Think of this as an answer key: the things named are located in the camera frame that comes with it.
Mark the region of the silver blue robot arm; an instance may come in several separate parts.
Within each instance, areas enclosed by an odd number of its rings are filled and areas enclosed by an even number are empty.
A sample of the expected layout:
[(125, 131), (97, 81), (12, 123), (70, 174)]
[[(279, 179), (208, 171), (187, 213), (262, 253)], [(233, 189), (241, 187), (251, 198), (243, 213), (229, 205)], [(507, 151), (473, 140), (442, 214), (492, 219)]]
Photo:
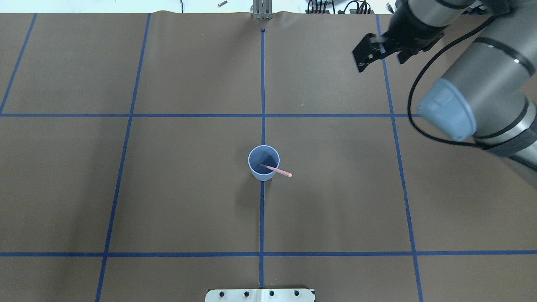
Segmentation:
[[(411, 126), (428, 139), (481, 149), (503, 158), (527, 183), (536, 186), (536, 103), (520, 90), (536, 74), (535, 0), (484, 0), (484, 23), (444, 46), (420, 71), (407, 101)], [(472, 0), (403, 0), (388, 30), (368, 33), (352, 51), (363, 72), (376, 60), (396, 53), (405, 63), (427, 52)], [(420, 129), (411, 117), (419, 80), (450, 48), (474, 41), (420, 100), (417, 110), (446, 139)]]

